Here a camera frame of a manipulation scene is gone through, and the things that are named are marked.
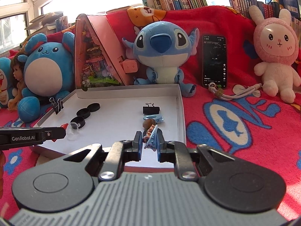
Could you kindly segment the blue toothed hair claw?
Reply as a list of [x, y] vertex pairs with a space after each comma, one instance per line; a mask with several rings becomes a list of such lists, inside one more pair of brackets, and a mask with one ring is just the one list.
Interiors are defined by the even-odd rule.
[[154, 152], [159, 147], [158, 126], [152, 125], [143, 137], [144, 149], [151, 149]]

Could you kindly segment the clear plastic round lid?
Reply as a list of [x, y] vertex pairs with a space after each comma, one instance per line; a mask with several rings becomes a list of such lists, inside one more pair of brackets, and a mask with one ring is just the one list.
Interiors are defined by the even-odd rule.
[[77, 124], [76, 122], [70, 122], [66, 129], [66, 139], [69, 141], [75, 141], [79, 138], [79, 129], [80, 124]]

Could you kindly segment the black round cap near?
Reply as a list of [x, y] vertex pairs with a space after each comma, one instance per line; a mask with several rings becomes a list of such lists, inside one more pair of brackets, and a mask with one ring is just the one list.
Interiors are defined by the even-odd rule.
[[81, 129], [86, 124], [84, 117], [77, 116], [70, 121], [71, 128], [74, 130]]

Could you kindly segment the black round cap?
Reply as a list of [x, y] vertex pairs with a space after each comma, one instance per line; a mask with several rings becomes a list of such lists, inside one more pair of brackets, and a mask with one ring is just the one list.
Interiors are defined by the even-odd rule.
[[88, 108], [82, 108], [77, 111], [77, 116], [87, 119], [90, 116], [90, 110]]
[[91, 103], [87, 106], [87, 109], [90, 112], [96, 112], [100, 109], [100, 104], [99, 103]]
[[71, 128], [74, 130], [81, 129], [86, 124], [84, 117], [77, 116], [70, 121]]

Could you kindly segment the brown acorn nut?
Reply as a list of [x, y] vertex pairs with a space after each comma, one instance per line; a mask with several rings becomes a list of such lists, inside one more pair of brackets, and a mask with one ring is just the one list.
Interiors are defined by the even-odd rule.
[[142, 124], [145, 130], [149, 129], [152, 125], [156, 125], [156, 121], [154, 119], [146, 119]]

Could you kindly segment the light blue clip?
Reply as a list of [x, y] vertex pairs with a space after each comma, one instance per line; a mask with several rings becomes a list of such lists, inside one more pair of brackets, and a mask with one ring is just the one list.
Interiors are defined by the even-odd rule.
[[144, 115], [144, 120], [153, 119], [156, 123], [164, 122], [164, 117], [161, 114]]

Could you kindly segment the black round cap middle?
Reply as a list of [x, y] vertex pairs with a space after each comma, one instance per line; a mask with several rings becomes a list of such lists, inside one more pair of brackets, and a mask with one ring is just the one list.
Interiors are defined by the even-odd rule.
[[90, 116], [90, 110], [88, 108], [82, 108], [77, 111], [77, 116], [87, 119]]

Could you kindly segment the black binder clip in tray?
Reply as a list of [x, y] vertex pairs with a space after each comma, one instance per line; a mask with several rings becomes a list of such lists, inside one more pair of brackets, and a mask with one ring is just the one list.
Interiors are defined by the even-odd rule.
[[143, 106], [144, 115], [156, 115], [160, 113], [160, 107], [155, 106], [154, 103], [148, 102]]

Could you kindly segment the Doraemon plush toy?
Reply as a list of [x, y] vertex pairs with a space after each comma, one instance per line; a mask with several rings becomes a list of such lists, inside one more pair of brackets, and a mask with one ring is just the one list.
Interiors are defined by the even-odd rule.
[[0, 59], [0, 87], [1, 87], [1, 100], [0, 107], [6, 108], [8, 102], [13, 99], [13, 84], [11, 80], [11, 60], [6, 57]]

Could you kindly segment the blue round mouse plush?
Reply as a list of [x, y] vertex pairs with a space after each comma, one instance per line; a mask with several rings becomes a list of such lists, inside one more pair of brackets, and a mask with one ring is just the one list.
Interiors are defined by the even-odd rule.
[[61, 42], [50, 42], [39, 33], [29, 39], [18, 61], [24, 63], [22, 99], [17, 111], [23, 122], [32, 122], [40, 115], [41, 100], [65, 98], [74, 88], [75, 37], [62, 34]]

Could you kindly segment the brown haired doll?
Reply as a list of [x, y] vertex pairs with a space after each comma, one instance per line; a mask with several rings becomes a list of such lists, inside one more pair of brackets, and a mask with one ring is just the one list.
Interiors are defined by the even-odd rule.
[[26, 84], [24, 82], [24, 66], [25, 61], [19, 61], [18, 56], [27, 56], [27, 54], [23, 51], [18, 52], [14, 58], [11, 60], [11, 80], [13, 88], [16, 89], [16, 94], [14, 95], [14, 99], [11, 99], [8, 102], [8, 109], [10, 111], [17, 111], [17, 107], [21, 99], [23, 98], [22, 90], [26, 88]]

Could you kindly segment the pink triangular diorama house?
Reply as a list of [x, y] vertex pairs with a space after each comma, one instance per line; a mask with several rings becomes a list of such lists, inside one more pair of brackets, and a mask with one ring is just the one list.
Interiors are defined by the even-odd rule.
[[105, 15], [80, 14], [75, 23], [77, 89], [133, 84], [125, 51]]

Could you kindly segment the blue Stitch plush toy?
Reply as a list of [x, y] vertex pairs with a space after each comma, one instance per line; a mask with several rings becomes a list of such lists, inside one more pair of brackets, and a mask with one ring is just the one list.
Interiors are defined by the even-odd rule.
[[197, 53], [198, 28], [188, 35], [176, 24], [158, 21], [145, 26], [134, 42], [125, 38], [122, 42], [127, 58], [138, 60], [147, 67], [147, 78], [134, 78], [135, 85], [178, 84], [183, 97], [195, 95], [196, 85], [183, 82], [180, 66]]

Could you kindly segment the black smartphone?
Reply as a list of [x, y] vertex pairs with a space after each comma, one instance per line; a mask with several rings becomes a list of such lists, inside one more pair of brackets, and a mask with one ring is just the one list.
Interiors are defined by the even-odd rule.
[[222, 89], [227, 86], [227, 46], [223, 36], [203, 36], [203, 87], [215, 83]]

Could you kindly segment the pink bunny plush toy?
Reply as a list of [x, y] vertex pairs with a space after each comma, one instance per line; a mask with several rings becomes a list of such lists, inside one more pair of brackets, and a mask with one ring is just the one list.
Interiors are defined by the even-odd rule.
[[282, 9], [278, 18], [265, 19], [253, 5], [249, 14], [256, 24], [254, 47], [262, 60], [254, 67], [255, 75], [262, 78], [268, 96], [279, 94], [283, 102], [291, 104], [295, 100], [293, 86], [300, 86], [300, 76], [292, 67], [298, 56], [298, 38], [291, 27], [291, 13]]

